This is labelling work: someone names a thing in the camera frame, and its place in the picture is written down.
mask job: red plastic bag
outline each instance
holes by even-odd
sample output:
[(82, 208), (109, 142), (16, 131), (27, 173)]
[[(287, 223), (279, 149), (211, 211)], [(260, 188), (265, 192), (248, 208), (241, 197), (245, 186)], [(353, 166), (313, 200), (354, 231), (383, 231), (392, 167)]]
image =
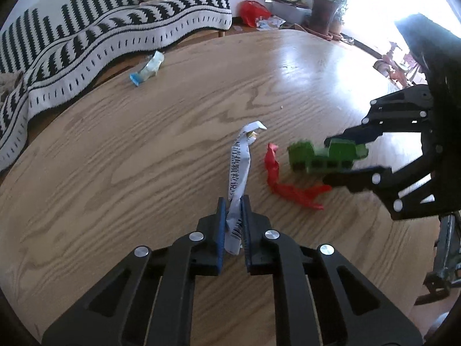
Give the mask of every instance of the red plastic bag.
[(245, 0), (240, 4), (239, 15), (247, 26), (256, 27), (258, 18), (267, 19), (272, 16), (272, 13), (257, 1)]
[(279, 194), (284, 199), (291, 200), (302, 206), (313, 209), (323, 209), (321, 204), (315, 203), (314, 200), (317, 195), (331, 190), (331, 186), (320, 185), (309, 187), (308, 189), (298, 189), (293, 185), (283, 185), (278, 183), (278, 169), (279, 165), (275, 157), (275, 152), (278, 146), (274, 143), (269, 143), (267, 146), (266, 157), (264, 157), (264, 166), (267, 170), (267, 184), (272, 192)]

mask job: toy vehicle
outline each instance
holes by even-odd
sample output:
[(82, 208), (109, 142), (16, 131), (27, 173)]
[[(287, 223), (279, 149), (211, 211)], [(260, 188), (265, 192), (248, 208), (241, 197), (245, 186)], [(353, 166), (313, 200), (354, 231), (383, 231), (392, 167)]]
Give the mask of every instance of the toy vehicle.
[(288, 147), (293, 171), (339, 172), (352, 169), (355, 160), (368, 156), (365, 144), (356, 145), (345, 139), (332, 139), (328, 147), (315, 148), (309, 141), (300, 141)]

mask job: patterned throw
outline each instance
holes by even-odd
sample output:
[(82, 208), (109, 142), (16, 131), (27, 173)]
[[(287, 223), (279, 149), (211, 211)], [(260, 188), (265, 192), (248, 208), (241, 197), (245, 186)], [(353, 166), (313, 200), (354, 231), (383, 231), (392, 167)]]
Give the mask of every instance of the patterned throw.
[(228, 30), (228, 0), (42, 0), (0, 38), (0, 71), (24, 78), (0, 109), (0, 171), (36, 114), (82, 93), (112, 61), (169, 47), (202, 29)]

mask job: wood grain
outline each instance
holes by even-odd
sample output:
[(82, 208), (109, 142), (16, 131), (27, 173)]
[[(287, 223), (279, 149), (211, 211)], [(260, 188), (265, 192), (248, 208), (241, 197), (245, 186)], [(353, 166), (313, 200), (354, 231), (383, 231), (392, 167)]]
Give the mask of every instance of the wood grain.
[[(372, 193), (334, 189), (324, 211), (270, 193), (263, 157), (360, 122), (392, 92), (354, 52), (294, 30), (233, 35), (180, 48), (140, 87), (128, 73), (62, 113), (26, 149), (0, 188), (0, 286), (26, 327), (44, 330), (138, 245), (168, 246), (226, 196), (231, 144), (246, 123), (268, 130), (251, 147), (246, 193), (255, 212), (300, 244), (327, 242), (402, 311), (420, 292), (435, 218), (392, 222)], [(420, 155), (417, 134), (380, 137), (360, 166), (394, 169)], [(275, 345), (270, 277), (250, 277), (227, 256), (220, 277), (200, 277), (192, 345)]]

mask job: crumpled red wrapper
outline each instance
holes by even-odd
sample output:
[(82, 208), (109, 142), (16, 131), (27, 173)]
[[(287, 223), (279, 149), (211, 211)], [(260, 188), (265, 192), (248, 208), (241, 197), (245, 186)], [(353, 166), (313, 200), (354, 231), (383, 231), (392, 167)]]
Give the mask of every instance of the crumpled red wrapper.
[(264, 166), (267, 170), (267, 184), (272, 192), (279, 194), (284, 199), (291, 200), (302, 206), (312, 209), (323, 209), (323, 205), (315, 203), (315, 198), (324, 192), (329, 192), (331, 186), (320, 185), (309, 187), (308, 189), (298, 189), (293, 185), (283, 185), (278, 183), (279, 165), (275, 157), (278, 149), (274, 143), (269, 143), (267, 146), (267, 153), (264, 157)]

